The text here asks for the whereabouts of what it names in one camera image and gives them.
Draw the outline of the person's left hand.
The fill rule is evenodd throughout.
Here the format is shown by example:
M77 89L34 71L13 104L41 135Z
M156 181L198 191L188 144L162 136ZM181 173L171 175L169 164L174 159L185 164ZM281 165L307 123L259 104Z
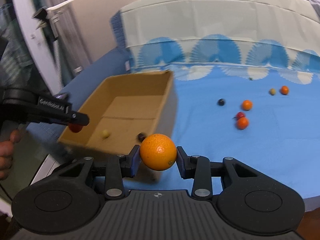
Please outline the person's left hand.
M14 146L19 143L25 134L25 130L14 130L9 140L0 143L0 180L8 178L13 165Z

